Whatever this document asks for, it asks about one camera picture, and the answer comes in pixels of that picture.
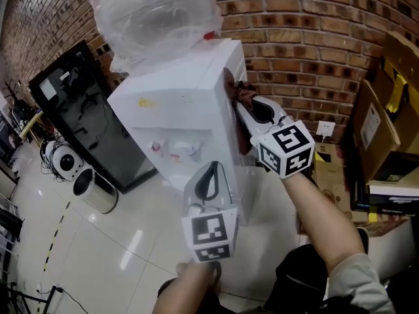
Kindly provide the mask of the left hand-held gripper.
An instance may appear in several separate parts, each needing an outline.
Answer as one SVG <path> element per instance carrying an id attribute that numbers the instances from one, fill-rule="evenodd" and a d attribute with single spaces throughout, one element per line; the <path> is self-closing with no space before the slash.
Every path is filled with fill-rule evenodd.
<path id="1" fill-rule="evenodd" d="M 197 263 L 234 256 L 239 217 L 231 205 L 223 165 L 212 161 L 202 166 L 184 189 L 183 233 L 192 259 Z"/>

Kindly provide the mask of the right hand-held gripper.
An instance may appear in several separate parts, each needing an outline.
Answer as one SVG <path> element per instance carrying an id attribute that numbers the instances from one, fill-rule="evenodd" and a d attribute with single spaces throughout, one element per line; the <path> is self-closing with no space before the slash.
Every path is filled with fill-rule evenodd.
<path id="1" fill-rule="evenodd" d="M 236 112 L 251 135 L 258 161 L 282 179 L 310 167 L 315 142 L 302 121 L 294 121 L 279 103 L 263 96 L 251 107 L 236 104 Z"/>

